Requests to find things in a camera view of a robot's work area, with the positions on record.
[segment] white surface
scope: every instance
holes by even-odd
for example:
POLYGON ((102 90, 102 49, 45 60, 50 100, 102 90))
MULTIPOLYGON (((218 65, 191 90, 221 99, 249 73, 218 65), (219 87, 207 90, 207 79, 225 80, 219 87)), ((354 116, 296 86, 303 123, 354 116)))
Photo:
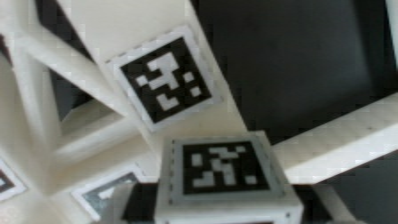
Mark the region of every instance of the white surface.
POLYGON ((210 137, 202 139, 194 138, 168 141, 155 214, 159 224, 257 223, 267 221, 273 221, 276 224, 301 223, 303 204, 289 184, 289 179, 283 174, 278 160, 273 156, 269 141, 262 133, 230 136, 228 139, 210 137), (281 185, 278 185, 278 190, 283 191, 285 194, 267 194, 264 191, 244 193, 219 192, 196 194, 194 196, 191 195, 191 197, 182 197, 178 195, 180 197, 177 198, 173 196, 173 192, 177 192, 177 188, 182 185, 184 179, 175 178, 175 176, 182 176, 184 174, 177 173, 178 170, 182 170, 182 158, 178 153, 173 153, 173 148, 177 150, 180 144, 200 144, 205 143, 205 141, 212 143, 221 143, 223 141, 237 142, 244 139, 251 140, 251 138, 262 139, 262 143, 255 141, 255 143, 260 144, 260 148, 255 150, 257 156, 260 157, 260 161, 264 161, 264 156, 269 160, 269 163, 273 164, 273 176, 281 183, 281 185))

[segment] dark background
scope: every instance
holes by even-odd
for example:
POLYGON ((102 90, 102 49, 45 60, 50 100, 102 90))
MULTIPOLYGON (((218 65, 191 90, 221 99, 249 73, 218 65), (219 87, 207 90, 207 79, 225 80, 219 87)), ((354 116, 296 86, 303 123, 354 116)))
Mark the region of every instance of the dark background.
MULTIPOLYGON (((91 59, 56 0, 36 2, 45 27, 91 59)), ((398 90, 386 2, 193 3, 248 127, 276 144, 398 90)), ((91 97, 52 77, 63 119, 91 97)), ((326 181, 372 224, 398 223, 397 159, 393 153, 326 181)))

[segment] white box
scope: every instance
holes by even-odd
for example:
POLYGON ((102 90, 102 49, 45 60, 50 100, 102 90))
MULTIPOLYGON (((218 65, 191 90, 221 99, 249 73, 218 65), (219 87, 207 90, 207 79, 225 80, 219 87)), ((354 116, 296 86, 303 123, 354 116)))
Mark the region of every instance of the white box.
POLYGON ((157 224, 299 224, 301 217, 265 135, 168 141, 157 224))

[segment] black square pattern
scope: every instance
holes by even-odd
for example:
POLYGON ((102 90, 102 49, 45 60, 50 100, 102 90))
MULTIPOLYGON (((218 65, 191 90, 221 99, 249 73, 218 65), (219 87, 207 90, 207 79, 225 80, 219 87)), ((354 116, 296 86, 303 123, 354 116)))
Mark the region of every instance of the black square pattern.
POLYGON ((0 170, 0 194, 11 189, 15 188, 15 183, 4 173, 4 171, 0 170))
POLYGON ((155 124, 212 98, 184 37, 122 70, 155 124))
POLYGON ((123 183, 136 183, 136 182, 138 182, 136 175, 134 173, 129 173, 125 176, 122 176, 114 181, 104 184, 95 190, 91 190, 84 194, 84 199, 88 200, 100 216, 109 205, 111 194, 114 192, 118 185, 123 183))
POLYGON ((271 190, 251 141, 184 146, 184 194, 271 190))

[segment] white border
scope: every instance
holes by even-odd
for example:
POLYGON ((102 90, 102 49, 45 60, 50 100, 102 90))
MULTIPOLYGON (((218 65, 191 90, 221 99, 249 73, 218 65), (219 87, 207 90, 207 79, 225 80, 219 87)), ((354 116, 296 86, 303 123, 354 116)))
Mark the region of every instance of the white border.
POLYGON ((129 173, 134 173, 139 182, 150 182, 150 179, 145 176, 143 170, 138 165, 130 165, 122 170, 114 171, 104 178, 97 179, 91 183, 88 183, 74 192, 74 198, 77 199, 95 221, 102 220, 102 216, 84 198, 84 194, 91 192, 100 186, 104 186, 109 182, 120 179, 129 173))
POLYGON ((134 103, 134 106, 136 106, 136 109, 139 112, 139 116, 145 120, 145 123, 146 123, 146 126, 148 126, 152 132, 159 131, 178 120, 187 118, 187 116, 194 112, 202 111, 212 104, 218 104, 223 101, 221 94, 219 94, 218 88, 216 88, 216 80, 212 78, 209 64, 207 64, 207 61, 203 60, 203 56, 202 56, 202 49, 200 49, 200 45, 196 43, 194 33, 193 33, 191 27, 187 25, 180 26, 168 34, 161 35, 155 40, 146 42, 136 49, 127 51, 127 53, 123 55, 120 55, 114 59, 111 59, 107 66, 116 75, 116 79, 120 81, 122 87, 125 89, 129 98, 132 100, 132 103, 134 103), (200 104, 196 104, 186 111, 182 111, 178 114, 175 114, 166 120, 162 120, 159 123, 154 123, 152 117, 150 117, 150 114, 146 111, 146 107, 143 105, 139 96, 136 94, 136 90, 130 86, 129 79, 127 79, 123 71, 122 71, 122 67, 182 37, 187 42, 189 51, 191 51, 193 58, 194 58, 194 61, 198 64, 198 69, 200 69, 205 83, 209 86, 209 90, 212 93, 212 98, 209 100, 205 100, 200 104))
POLYGON ((276 175, 276 165, 274 161, 267 157, 267 153, 264 152, 265 145, 262 144, 260 137, 251 134, 249 136, 237 136, 237 137, 218 137, 218 138, 194 138, 194 139, 182 139, 173 141, 173 150, 175 150, 175 163, 173 163, 173 177, 171 177, 171 183, 173 185, 173 203, 198 203, 200 201, 207 200, 237 200, 237 197, 241 200, 253 200, 255 198, 271 199, 280 198, 285 195, 283 190, 283 183, 280 180, 280 177, 276 175), (184 196, 184 146, 193 144, 209 144, 209 143, 232 143, 232 142, 242 142, 251 141, 253 147, 255 147, 255 153, 258 156, 258 162, 265 174, 265 179, 271 184, 271 190, 253 190, 249 192, 232 192, 232 193, 203 193, 193 196, 184 196))
POLYGON ((3 202, 6 199, 10 199, 11 197, 15 197, 19 194, 26 192, 27 187, 3 159, 0 159, 0 170, 15 184, 15 187, 4 193, 0 193, 0 202, 3 202))

